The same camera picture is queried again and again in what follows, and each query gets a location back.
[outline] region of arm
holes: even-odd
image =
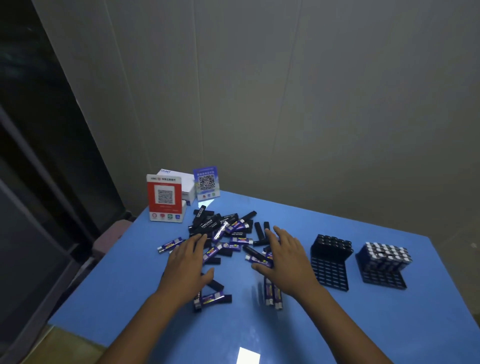
[[[332,351],[337,363],[391,363],[390,359],[345,313],[313,273],[308,257],[297,238],[278,227],[277,237],[270,230],[274,268],[252,264],[252,268],[270,279],[303,307]]]
[[[97,364],[145,363],[161,333],[179,308],[213,279],[213,268],[201,276],[206,235],[195,235],[176,247],[157,288],[109,346]]]

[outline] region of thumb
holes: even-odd
[[[208,270],[204,275],[200,277],[200,280],[202,281],[202,288],[205,287],[207,283],[210,283],[213,279],[213,272],[214,269],[213,267]]]
[[[258,263],[253,263],[252,264],[252,269],[255,269],[258,273],[267,277],[269,280],[272,280],[273,269],[271,269],[269,267],[266,267],[262,264],[258,264]]]

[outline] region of blue table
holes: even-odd
[[[158,285],[168,254],[159,255],[156,248],[188,236],[196,206],[195,201],[187,208],[182,224],[151,222],[145,210],[50,323],[110,345]],[[408,248],[413,263],[403,271],[406,291],[363,283],[354,256],[346,261],[349,291],[329,291],[395,363],[480,363],[480,330],[428,238],[223,191],[208,209],[241,216],[255,210],[255,221],[286,229],[308,254],[319,233],[351,240],[355,252],[367,241]],[[251,235],[256,239],[255,231]],[[284,295],[283,311],[263,305],[263,278],[244,259],[244,253],[234,253],[215,266],[215,279],[233,303],[200,314],[185,306],[151,362],[235,363],[239,347],[259,353],[262,364],[335,362],[291,297]]]

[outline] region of person's left hand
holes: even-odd
[[[176,306],[182,307],[213,279],[214,269],[202,272],[204,244],[207,235],[197,234],[177,246],[168,257],[167,266],[155,294],[166,295]]]

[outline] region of pile of lighters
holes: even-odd
[[[207,234],[207,241],[205,242],[204,248],[208,250],[203,256],[204,265],[220,264],[220,258],[215,257],[215,255],[232,256],[233,252],[240,252],[243,249],[247,253],[245,260],[251,263],[263,264],[267,267],[273,266],[270,242],[265,238],[259,222],[254,224],[259,240],[253,241],[253,239],[246,237],[248,232],[252,232],[253,221],[250,219],[257,214],[255,211],[239,218],[238,214],[221,216],[220,214],[215,214],[214,211],[207,211],[206,206],[201,206],[198,210],[194,211],[194,214],[195,218],[193,219],[192,225],[188,227],[188,230],[190,236]],[[264,223],[264,229],[270,229],[268,222]],[[230,236],[229,242],[220,242],[220,239],[222,239],[224,235]],[[163,253],[169,251],[171,253],[176,246],[184,241],[184,239],[178,237],[159,247],[158,252]],[[253,249],[252,246],[265,246],[265,248],[264,251],[260,253]],[[213,280],[208,286],[216,292],[207,296],[202,296],[202,292],[198,292],[193,301],[194,311],[199,312],[202,307],[214,303],[232,302],[232,296],[223,293],[223,285]],[[277,310],[283,308],[281,291],[267,278],[264,279],[264,298],[265,305],[275,306]]]

